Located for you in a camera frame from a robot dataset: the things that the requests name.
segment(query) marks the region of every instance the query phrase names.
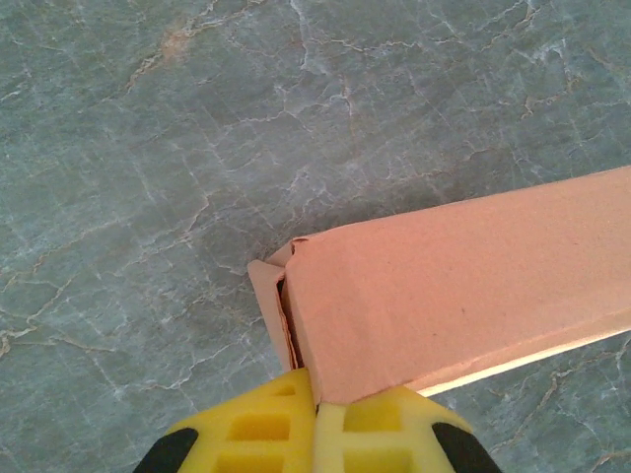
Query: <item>yellow tool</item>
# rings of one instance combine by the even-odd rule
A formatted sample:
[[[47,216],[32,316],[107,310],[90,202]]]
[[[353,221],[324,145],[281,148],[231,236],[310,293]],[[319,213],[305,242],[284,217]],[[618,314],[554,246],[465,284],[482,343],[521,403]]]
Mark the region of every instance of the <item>yellow tool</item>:
[[[501,473],[470,426],[405,387],[314,407],[294,370],[175,424],[134,473]]]

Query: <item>cardboard box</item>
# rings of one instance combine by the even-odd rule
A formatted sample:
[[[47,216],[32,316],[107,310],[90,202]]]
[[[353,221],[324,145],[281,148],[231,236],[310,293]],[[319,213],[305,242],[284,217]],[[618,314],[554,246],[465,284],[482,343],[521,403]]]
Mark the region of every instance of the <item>cardboard box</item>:
[[[248,271],[316,402],[433,394],[631,329],[631,167],[296,238]]]

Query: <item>black plastic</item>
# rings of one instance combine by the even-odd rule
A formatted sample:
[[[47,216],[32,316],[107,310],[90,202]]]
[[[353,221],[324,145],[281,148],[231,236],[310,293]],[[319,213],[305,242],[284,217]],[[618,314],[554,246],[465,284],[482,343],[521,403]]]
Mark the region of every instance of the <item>black plastic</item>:
[[[199,433],[185,428],[158,439],[133,473],[177,473]]]
[[[469,432],[445,423],[434,424],[432,430],[455,473],[502,473],[479,440]]]

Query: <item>gray marble surface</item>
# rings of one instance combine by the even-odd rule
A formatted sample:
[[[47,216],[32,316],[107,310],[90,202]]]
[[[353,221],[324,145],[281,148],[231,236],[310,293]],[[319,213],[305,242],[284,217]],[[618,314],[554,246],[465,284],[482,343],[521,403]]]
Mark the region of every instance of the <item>gray marble surface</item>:
[[[0,471],[130,471],[280,372],[289,237],[631,163],[628,0],[0,4]],[[631,471],[630,335],[437,396],[507,472]]]

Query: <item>cardboard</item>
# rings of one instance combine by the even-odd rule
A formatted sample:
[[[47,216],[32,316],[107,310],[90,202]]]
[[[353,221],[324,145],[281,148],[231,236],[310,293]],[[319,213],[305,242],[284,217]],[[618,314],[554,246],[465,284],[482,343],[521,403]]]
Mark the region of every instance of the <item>cardboard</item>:
[[[316,402],[433,394],[631,329],[631,167],[297,238],[248,270]]]

